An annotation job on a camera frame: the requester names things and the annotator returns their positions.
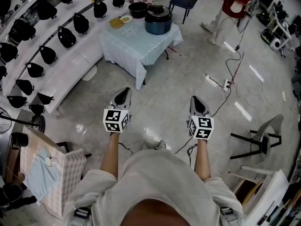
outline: black chair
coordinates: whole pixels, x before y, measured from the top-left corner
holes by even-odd
[[[175,5],[186,9],[184,19],[183,19],[183,24],[184,24],[185,18],[188,16],[190,9],[192,9],[194,7],[194,5],[197,3],[197,1],[198,0],[171,0],[170,4],[169,4],[169,9],[171,8],[171,5],[173,5],[171,11],[173,11]]]

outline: floor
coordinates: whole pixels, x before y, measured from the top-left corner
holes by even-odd
[[[168,6],[168,0],[155,1]],[[201,22],[209,23],[213,20],[221,6],[222,0],[198,0],[185,24],[182,24],[185,10],[174,8],[173,22],[179,25],[184,42],[174,48],[176,52],[168,49],[169,60],[162,55],[155,65],[147,67],[146,85],[140,91],[135,89],[135,79],[131,75],[102,58],[96,64],[97,74],[90,81],[80,81],[64,99],[58,108],[59,118],[46,118],[45,134],[55,142],[67,141],[73,149],[83,148],[92,153],[85,165],[85,173],[89,169],[100,168],[109,140],[109,133],[105,131],[102,122],[103,109],[115,91],[130,87],[130,114],[133,117],[120,136],[120,142],[135,153],[143,143],[155,147],[158,141],[164,140],[168,148],[176,152],[190,138],[186,121],[191,96],[196,95],[205,100],[211,113],[215,113],[226,95],[219,86],[214,87],[205,77],[209,75],[223,85],[225,79],[231,79],[225,61],[228,58],[239,58],[237,53],[231,52],[227,47],[218,48],[208,43],[210,33],[199,26]],[[271,50],[260,38],[264,28],[256,17],[250,21],[240,45],[239,51],[244,56],[235,77],[240,95],[245,95],[249,90],[259,93],[246,96],[255,108],[241,97],[232,97],[236,95],[232,86],[231,97],[214,116],[214,132],[208,141],[212,175],[222,177],[229,187],[237,183],[237,179],[228,174],[229,170],[242,173],[242,164],[252,165],[250,158],[230,161],[231,155],[250,151],[249,143],[230,137],[230,133],[249,137],[251,129],[257,130],[278,113],[283,114],[282,145],[272,148],[269,158],[253,166],[268,170],[282,169],[285,175],[290,171],[299,140],[297,101],[292,94],[291,83],[293,54],[283,58]],[[241,34],[235,29],[226,42],[235,48],[240,38]],[[238,61],[229,61],[228,64],[234,73]],[[261,75],[263,83],[249,65]],[[282,99],[283,92],[286,104]],[[235,102],[241,104],[251,115],[251,121],[238,110]],[[84,127],[82,133],[77,132],[77,125]],[[186,150],[194,143],[196,140],[191,140],[177,154],[188,164]],[[195,154],[196,150],[191,156],[192,167]],[[130,152],[120,147],[119,170],[129,157]]]

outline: white box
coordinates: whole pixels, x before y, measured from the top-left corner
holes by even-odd
[[[214,119],[192,115],[188,128],[193,138],[209,139],[214,130]]]
[[[106,131],[121,133],[129,121],[126,110],[105,109],[103,112],[103,124]]]

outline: white tablecloth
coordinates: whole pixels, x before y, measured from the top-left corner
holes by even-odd
[[[144,18],[134,19],[134,23],[140,24],[144,29]],[[160,54],[169,46],[175,46],[183,41],[181,31],[178,25],[172,24],[171,30],[162,35],[151,35],[156,41],[151,41],[151,36],[147,39],[137,37],[137,42],[143,41],[150,46],[150,49],[143,52],[137,50],[137,45],[132,44],[135,41],[133,36],[139,35],[139,31],[132,28],[131,23],[128,23],[120,28],[121,34],[124,34],[124,38],[120,39],[117,35],[114,35],[112,28],[103,30],[100,34],[100,43],[103,48],[103,54],[105,60],[117,63],[124,69],[126,69],[132,76],[136,78],[136,89],[140,89],[143,80],[146,75],[145,65],[153,65]]]

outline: white pants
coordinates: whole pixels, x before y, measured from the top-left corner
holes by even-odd
[[[211,21],[210,24],[206,24],[207,29],[213,33],[212,42],[217,46],[222,46],[227,36],[231,33],[234,26],[236,26],[234,21],[235,18],[230,17],[221,9],[216,15],[215,20]]]

